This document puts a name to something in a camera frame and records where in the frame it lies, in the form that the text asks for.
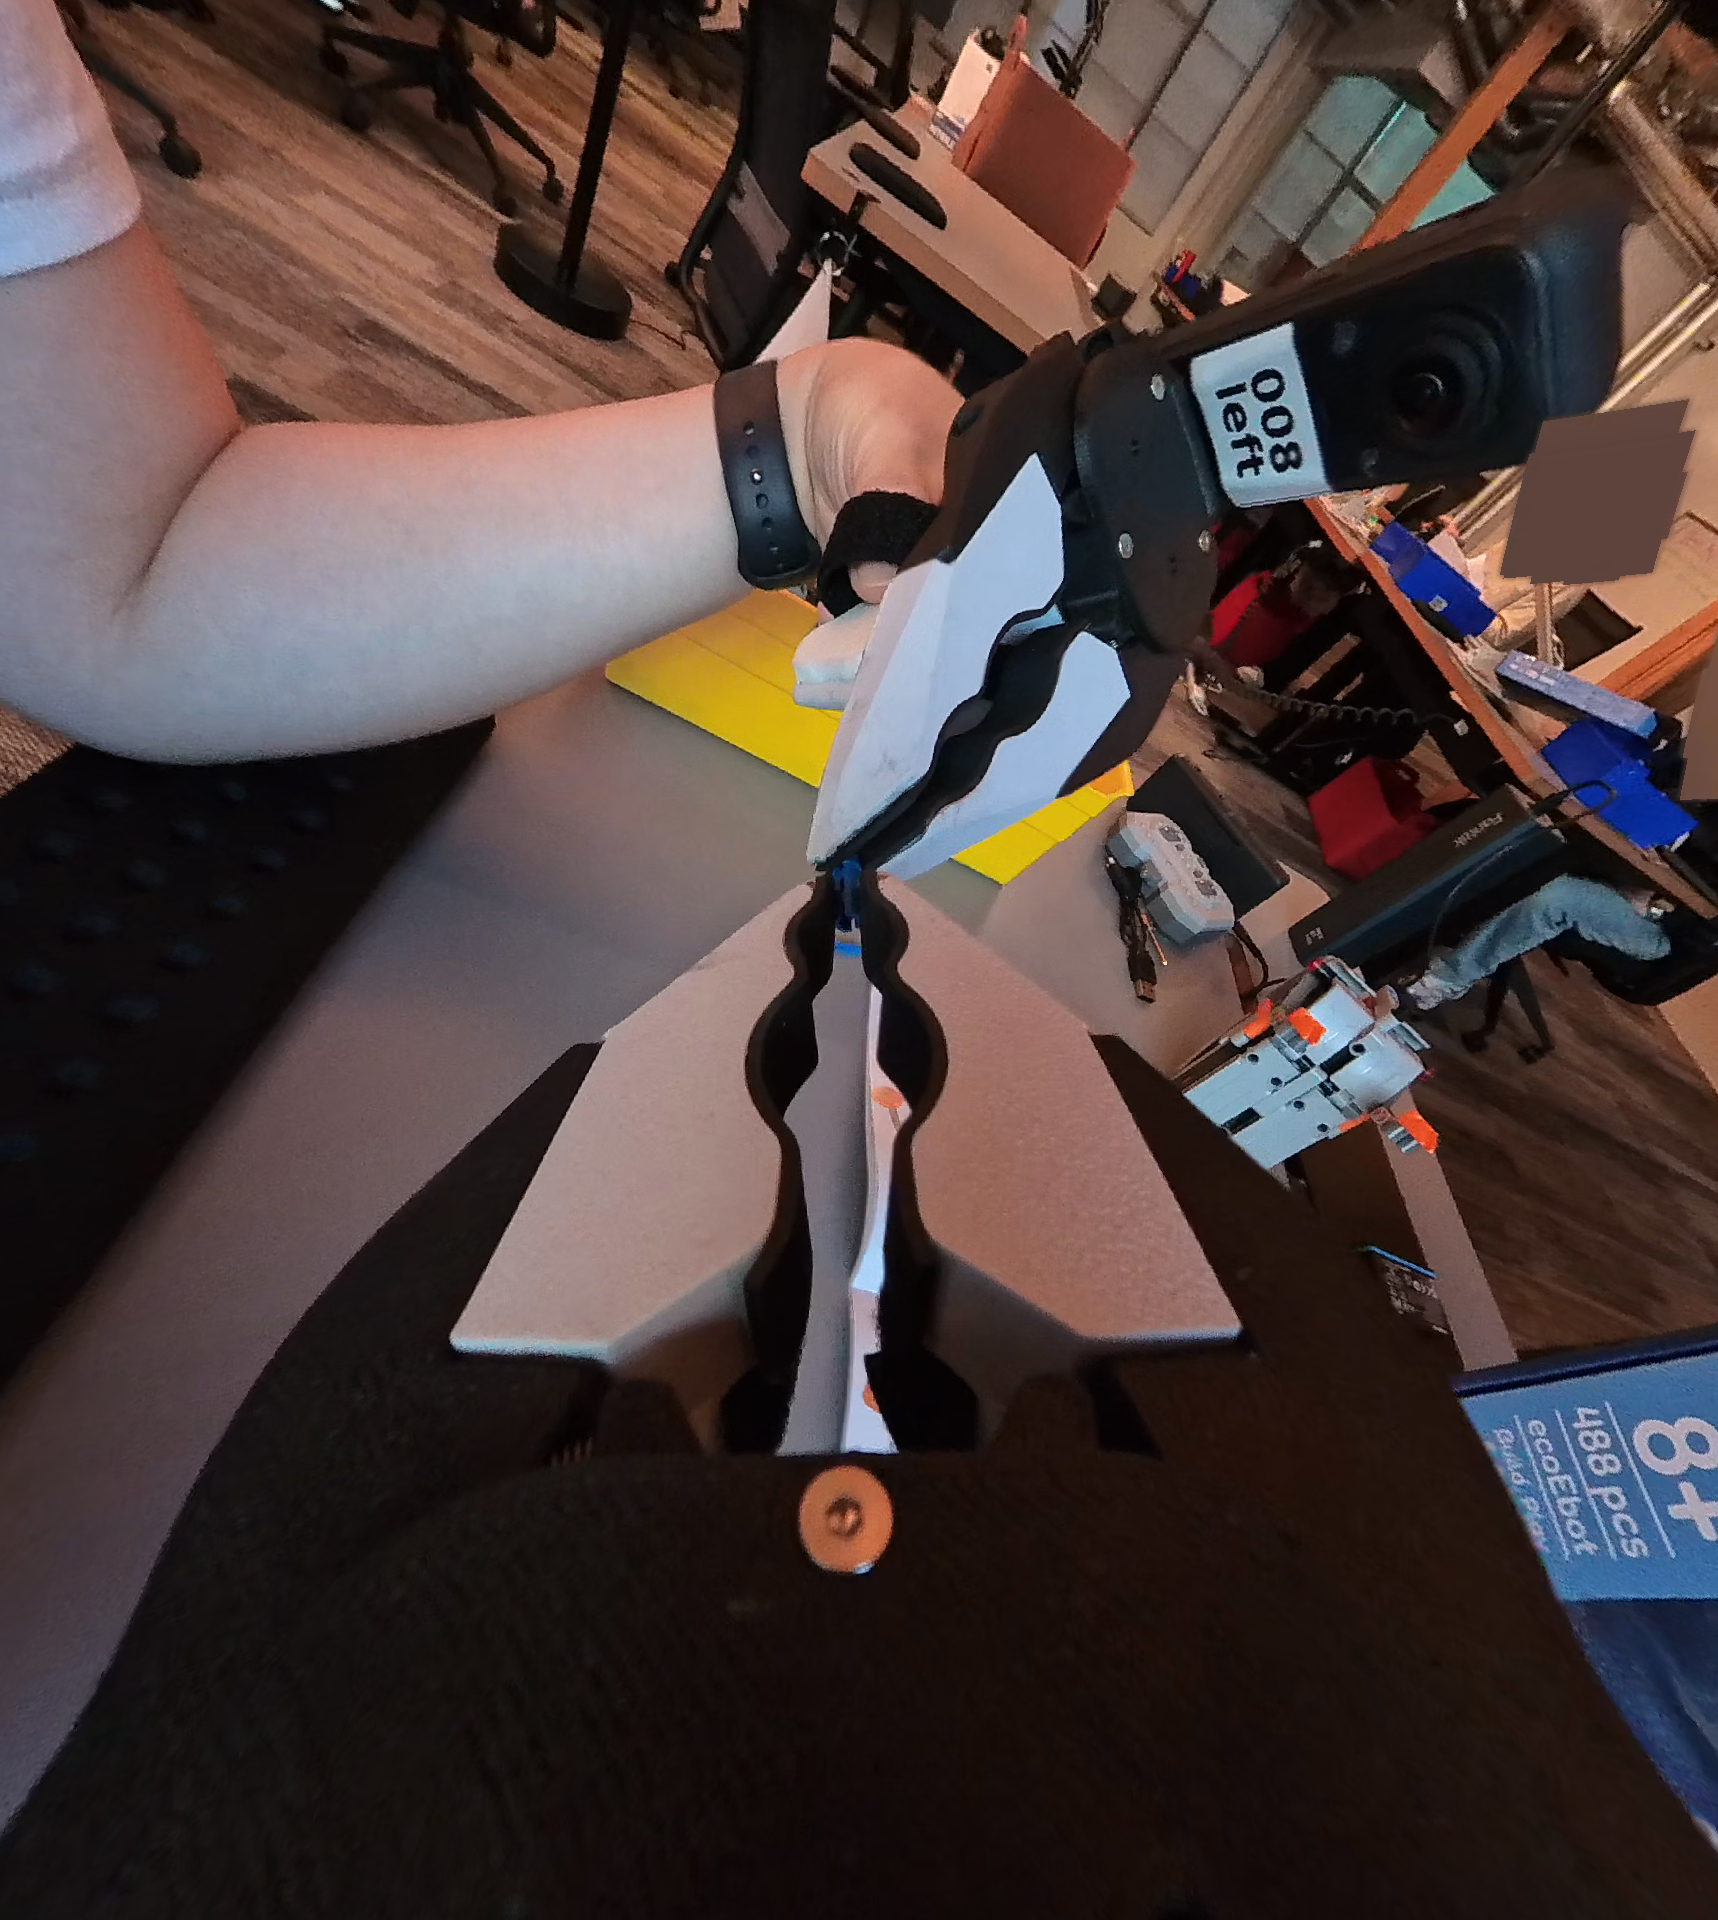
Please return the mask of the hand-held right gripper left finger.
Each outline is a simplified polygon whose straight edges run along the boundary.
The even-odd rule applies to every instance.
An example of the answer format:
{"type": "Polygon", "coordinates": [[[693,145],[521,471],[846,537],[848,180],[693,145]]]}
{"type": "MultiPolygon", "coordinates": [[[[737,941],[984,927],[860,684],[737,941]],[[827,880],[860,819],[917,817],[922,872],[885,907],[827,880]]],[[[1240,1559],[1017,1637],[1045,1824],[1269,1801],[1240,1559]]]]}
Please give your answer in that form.
{"type": "Polygon", "coordinates": [[[812,1299],[789,1108],[818,1068],[841,895],[795,889],[608,1029],[453,1328],[474,1359],[592,1360],[776,1452],[812,1299]]]}

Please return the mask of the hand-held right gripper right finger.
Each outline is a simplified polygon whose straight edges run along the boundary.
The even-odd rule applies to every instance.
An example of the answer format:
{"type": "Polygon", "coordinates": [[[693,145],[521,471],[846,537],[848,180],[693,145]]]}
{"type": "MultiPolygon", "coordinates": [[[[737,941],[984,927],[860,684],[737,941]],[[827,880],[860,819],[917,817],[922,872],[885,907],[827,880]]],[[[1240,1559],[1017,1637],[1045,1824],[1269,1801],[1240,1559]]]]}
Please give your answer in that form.
{"type": "Polygon", "coordinates": [[[1031,1378],[1236,1342],[1087,1020],[899,881],[858,881],[858,927],[906,1100],[865,1359],[892,1444],[970,1452],[1031,1378]]]}

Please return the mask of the yellow plastic bin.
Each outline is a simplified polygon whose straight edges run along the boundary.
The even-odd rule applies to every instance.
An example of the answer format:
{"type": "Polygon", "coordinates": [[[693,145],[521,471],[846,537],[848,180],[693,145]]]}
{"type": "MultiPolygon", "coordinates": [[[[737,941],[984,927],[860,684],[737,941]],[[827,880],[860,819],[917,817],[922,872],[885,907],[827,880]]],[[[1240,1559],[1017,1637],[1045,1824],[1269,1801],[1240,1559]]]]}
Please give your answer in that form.
{"type": "MultiPolygon", "coordinates": [[[[836,714],[795,701],[792,663],[817,624],[818,607],[804,596],[754,591],[728,610],[610,659],[606,674],[613,686],[817,790],[841,726],[836,714]]],[[[979,839],[953,860],[991,881],[1012,881],[1132,795],[1132,768],[1120,766],[979,839]]]]}

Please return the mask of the person's left forearm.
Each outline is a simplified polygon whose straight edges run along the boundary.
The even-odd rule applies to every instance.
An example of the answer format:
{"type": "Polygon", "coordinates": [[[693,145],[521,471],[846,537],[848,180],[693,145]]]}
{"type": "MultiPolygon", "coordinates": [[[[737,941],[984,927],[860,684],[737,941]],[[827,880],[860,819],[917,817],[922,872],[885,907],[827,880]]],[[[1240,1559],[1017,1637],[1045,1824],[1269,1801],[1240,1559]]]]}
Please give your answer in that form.
{"type": "Polygon", "coordinates": [[[243,428],[147,226],[0,281],[0,703],[119,756],[442,733],[742,596],[708,391],[243,428]]]}

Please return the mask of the grey desk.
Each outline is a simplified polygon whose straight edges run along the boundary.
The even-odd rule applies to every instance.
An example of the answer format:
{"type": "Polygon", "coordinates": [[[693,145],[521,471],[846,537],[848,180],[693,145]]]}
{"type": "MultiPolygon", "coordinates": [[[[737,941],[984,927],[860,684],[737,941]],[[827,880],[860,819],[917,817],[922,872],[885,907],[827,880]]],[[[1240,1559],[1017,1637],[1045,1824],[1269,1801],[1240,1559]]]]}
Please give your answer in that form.
{"type": "Polygon", "coordinates": [[[500,736],[296,1054],[270,1190],[97,1282],[0,1416],[0,1917],[1579,1917],[1534,1658],[1585,1658],[1445,1363],[1104,1049],[1248,1342],[1040,1378],[885,1468],[653,1388],[440,1359],[550,1143],[569,1016],[754,891],[758,823],[616,691],[500,736]]]}

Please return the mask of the wooden background desk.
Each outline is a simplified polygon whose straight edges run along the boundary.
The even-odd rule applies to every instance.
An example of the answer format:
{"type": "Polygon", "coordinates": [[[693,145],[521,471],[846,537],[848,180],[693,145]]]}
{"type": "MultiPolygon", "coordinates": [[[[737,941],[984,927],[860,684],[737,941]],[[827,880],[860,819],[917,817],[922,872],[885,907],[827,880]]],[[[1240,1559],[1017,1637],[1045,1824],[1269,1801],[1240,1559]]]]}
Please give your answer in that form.
{"type": "Polygon", "coordinates": [[[1099,324],[1083,270],[970,180],[931,119],[927,100],[895,116],[922,145],[917,157],[895,150],[869,128],[848,128],[808,154],[802,178],[836,213],[865,200],[860,229],[1013,348],[1031,351],[1063,330],[1083,336],[1099,324]],[[944,209],[948,223],[925,221],[868,178],[848,160],[855,145],[883,149],[944,209]]]}

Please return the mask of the person's left hand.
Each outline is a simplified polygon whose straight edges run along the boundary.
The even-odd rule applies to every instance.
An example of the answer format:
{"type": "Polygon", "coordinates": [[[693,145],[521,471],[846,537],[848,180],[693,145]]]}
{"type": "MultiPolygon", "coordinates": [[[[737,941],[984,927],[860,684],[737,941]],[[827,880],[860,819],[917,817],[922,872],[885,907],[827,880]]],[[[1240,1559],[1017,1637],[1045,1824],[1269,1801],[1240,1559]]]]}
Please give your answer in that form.
{"type": "Polygon", "coordinates": [[[787,459],[808,526],[827,549],[833,522],[865,495],[937,505],[963,394],[917,354],[869,336],[776,360],[787,459]]]}

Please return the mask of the grey white remote control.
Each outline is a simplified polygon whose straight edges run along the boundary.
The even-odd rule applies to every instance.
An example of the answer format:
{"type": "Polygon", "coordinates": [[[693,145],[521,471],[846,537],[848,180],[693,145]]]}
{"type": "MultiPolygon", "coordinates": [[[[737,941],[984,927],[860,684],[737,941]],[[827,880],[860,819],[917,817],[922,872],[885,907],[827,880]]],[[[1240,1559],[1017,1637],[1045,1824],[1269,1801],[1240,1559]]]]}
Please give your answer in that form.
{"type": "Polygon", "coordinates": [[[1230,898],[1167,817],[1125,809],[1104,851],[1125,881],[1125,900],[1142,910],[1167,947],[1191,947],[1234,932],[1230,898]]]}

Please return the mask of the open white instruction booklet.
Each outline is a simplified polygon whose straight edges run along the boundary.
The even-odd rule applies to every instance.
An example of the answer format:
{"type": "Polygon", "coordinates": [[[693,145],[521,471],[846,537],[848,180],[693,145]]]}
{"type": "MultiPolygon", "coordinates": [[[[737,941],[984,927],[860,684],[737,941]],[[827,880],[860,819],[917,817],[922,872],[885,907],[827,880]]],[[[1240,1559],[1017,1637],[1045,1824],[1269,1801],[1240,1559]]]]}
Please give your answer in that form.
{"type": "Polygon", "coordinates": [[[895,1181],[895,1140],[910,1113],[906,1095],[892,1076],[878,1067],[878,1029],[885,1005],[873,980],[868,983],[868,1020],[865,1020],[865,1215],[855,1266],[848,1273],[848,1381],[846,1381],[846,1417],[844,1452],[846,1454],[895,1454],[895,1435],[885,1416],[875,1406],[869,1385],[869,1359],[878,1352],[878,1297],[885,1292],[885,1238],[892,1215],[892,1181],[895,1181]]]}

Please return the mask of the grey orange toy robot model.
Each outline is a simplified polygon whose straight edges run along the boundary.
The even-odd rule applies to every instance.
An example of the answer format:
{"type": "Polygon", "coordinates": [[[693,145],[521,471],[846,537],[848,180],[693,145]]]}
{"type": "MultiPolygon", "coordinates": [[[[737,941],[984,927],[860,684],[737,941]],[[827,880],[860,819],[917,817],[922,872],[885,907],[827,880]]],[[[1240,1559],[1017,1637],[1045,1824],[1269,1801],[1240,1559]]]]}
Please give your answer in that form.
{"type": "Polygon", "coordinates": [[[1269,1175],[1361,1127],[1400,1152],[1435,1152],[1440,1129],[1414,1102],[1423,1051],[1393,988],[1323,957],[1200,1051],[1176,1087],[1269,1175]]]}

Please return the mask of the black wristband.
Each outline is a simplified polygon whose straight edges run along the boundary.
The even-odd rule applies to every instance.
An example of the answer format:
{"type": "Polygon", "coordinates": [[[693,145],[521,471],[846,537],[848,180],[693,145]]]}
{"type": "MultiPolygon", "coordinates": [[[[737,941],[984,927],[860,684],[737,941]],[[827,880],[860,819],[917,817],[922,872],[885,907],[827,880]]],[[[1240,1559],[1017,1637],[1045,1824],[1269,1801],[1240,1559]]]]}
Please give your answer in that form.
{"type": "Polygon", "coordinates": [[[822,541],[792,472],[776,360],[722,374],[711,403],[742,578],[754,591],[789,591],[810,581],[822,541]]]}

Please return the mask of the brown divider panel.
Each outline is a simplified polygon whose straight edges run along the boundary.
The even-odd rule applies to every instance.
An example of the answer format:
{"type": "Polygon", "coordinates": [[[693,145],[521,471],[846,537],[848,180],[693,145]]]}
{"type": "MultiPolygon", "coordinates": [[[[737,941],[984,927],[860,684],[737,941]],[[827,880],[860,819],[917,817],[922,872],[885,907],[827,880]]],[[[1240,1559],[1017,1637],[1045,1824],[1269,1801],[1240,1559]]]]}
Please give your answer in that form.
{"type": "Polygon", "coordinates": [[[1025,229],[1087,270],[1136,176],[1132,154],[1030,63],[1013,22],[953,165],[1025,229]]]}

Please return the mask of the blue plastic part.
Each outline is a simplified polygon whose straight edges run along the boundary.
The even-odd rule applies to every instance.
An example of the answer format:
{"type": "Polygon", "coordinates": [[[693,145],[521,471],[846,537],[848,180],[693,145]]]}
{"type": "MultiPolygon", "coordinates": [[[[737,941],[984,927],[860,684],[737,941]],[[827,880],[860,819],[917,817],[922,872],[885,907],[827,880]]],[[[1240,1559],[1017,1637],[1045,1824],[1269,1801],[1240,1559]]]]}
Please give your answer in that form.
{"type": "Polygon", "coordinates": [[[1391,522],[1370,545],[1400,592],[1455,637],[1481,637],[1496,610],[1429,541],[1391,522]]]}
{"type": "Polygon", "coordinates": [[[1694,814],[1661,791],[1650,739],[1575,721],[1540,749],[1563,790],[1643,851],[1677,850],[1696,831],[1694,814]]]}

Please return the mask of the blue robot kit box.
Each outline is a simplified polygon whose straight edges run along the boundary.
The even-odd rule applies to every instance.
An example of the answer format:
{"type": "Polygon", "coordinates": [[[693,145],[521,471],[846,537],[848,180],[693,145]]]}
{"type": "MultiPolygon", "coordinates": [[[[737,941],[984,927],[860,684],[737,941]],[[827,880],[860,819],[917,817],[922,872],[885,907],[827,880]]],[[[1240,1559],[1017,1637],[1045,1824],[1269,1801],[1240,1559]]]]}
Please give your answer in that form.
{"type": "Polygon", "coordinates": [[[1455,1392],[1599,1681],[1718,1849],[1718,1328],[1455,1392]]]}

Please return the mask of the black office chair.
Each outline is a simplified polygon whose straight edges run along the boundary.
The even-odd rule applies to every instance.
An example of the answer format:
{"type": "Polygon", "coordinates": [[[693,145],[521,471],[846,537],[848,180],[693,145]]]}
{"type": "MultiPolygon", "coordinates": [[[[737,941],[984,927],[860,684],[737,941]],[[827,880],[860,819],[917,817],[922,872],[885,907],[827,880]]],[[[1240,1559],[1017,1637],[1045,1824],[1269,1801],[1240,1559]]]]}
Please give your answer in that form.
{"type": "Polygon", "coordinates": [[[491,128],[503,130],[542,169],[542,200],[564,201],[555,157],[527,133],[512,112],[476,78],[474,43],[466,29],[493,40],[500,59],[512,49],[546,59],[556,50],[556,4],[440,4],[440,32],[430,43],[380,37],[356,25],[361,4],[324,4],[329,22],[320,37],[320,63],[340,83],[340,124],[364,136],[374,124],[377,100],[385,94],[429,94],[440,124],[474,136],[491,176],[491,205],[519,216],[519,192],[493,149],[491,128]]]}

